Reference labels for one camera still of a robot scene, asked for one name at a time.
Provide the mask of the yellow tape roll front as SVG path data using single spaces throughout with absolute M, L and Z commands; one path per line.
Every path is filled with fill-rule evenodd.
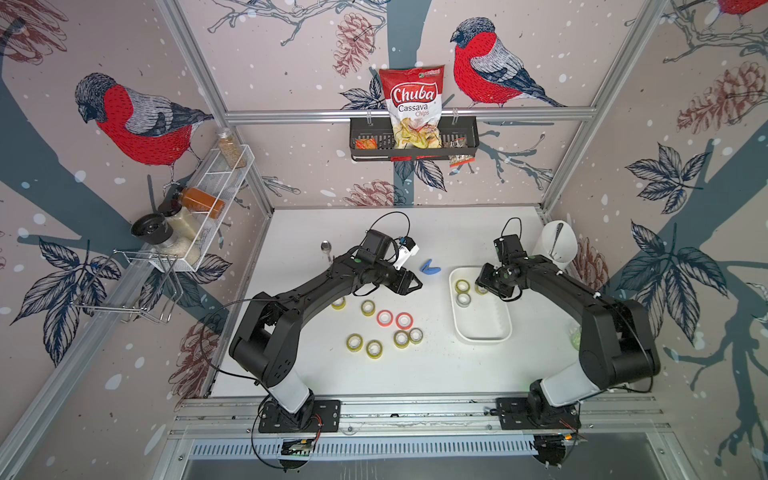
M 456 303 L 461 308 L 467 308 L 471 304 L 471 296 L 468 293 L 459 293 L 456 296 Z

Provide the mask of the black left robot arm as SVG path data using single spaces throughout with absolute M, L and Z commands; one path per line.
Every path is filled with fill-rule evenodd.
M 312 408 L 313 392 L 294 372 L 301 332 L 333 302 L 368 284 L 400 296 L 423 287 L 412 271 L 353 248 L 292 290 L 276 296 L 262 292 L 251 298 L 230 342 L 229 356 L 256 378 L 284 412 L 303 415 Z

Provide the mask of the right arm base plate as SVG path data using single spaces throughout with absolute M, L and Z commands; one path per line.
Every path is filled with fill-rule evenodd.
M 538 397 L 500 397 L 495 402 L 495 411 L 503 430 L 575 431 L 581 427 L 576 404 L 553 407 Z

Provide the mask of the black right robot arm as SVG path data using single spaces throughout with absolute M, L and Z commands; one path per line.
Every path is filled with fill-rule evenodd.
M 526 290 L 537 292 L 581 328 L 578 361 L 531 384 L 527 411 L 532 417 L 660 373 L 648 312 L 635 300 L 604 296 L 542 256 L 519 257 L 498 267 L 487 263 L 476 283 L 505 302 L 521 299 Z

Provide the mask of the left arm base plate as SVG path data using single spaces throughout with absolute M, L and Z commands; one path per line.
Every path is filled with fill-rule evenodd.
M 275 400 L 267 400 L 261 408 L 259 433 L 322 433 L 337 432 L 341 402 L 310 398 L 296 413 L 290 413 Z

